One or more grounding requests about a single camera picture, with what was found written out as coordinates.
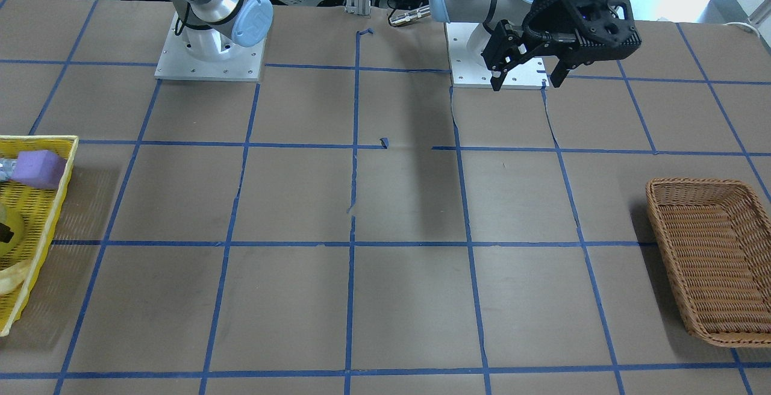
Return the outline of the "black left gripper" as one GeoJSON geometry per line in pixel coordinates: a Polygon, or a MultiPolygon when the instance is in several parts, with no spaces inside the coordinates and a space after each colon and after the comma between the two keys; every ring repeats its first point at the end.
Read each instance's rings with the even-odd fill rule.
{"type": "Polygon", "coordinates": [[[480,55],[496,92],[510,71],[539,55],[557,59],[549,80],[558,89],[578,66],[623,60],[641,47],[630,0],[535,0],[525,34],[509,20],[481,25],[490,38],[480,55]]]}

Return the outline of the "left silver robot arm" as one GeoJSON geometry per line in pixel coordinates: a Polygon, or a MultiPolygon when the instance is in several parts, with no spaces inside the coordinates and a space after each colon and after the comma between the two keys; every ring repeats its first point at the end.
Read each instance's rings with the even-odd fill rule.
{"type": "Polygon", "coordinates": [[[547,90],[642,45],[630,0],[429,0],[455,88],[547,90]]]}

